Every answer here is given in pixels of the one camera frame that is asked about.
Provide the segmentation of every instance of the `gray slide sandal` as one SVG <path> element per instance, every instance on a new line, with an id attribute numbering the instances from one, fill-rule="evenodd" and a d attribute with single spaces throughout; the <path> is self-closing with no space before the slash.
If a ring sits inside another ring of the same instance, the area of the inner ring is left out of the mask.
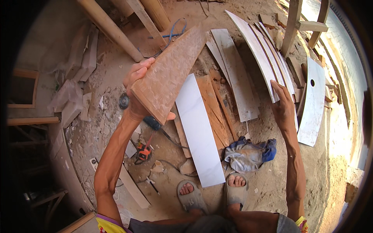
<path id="1" fill-rule="evenodd" d="M 194 190 L 188 194 L 181 195 L 180 190 L 186 183 L 193 185 Z M 201 209 L 205 212 L 206 215 L 209 214 L 205 200 L 202 197 L 201 191 L 197 188 L 197 185 L 191 180 L 183 180 L 178 184 L 177 188 L 178 197 L 180 203 L 186 211 L 191 209 Z"/>
<path id="2" fill-rule="evenodd" d="M 228 178 L 231 176 L 240 176 L 242 177 L 246 182 L 245 185 L 242 187 L 232 187 L 228 185 Z M 245 201 L 247 198 L 249 186 L 247 184 L 247 179 L 244 175 L 239 174 L 237 172 L 231 173 L 227 176 L 226 182 L 224 184 L 224 192 L 227 197 L 227 205 L 234 204 L 234 203 L 240 203 L 240 210 L 245 205 Z"/>

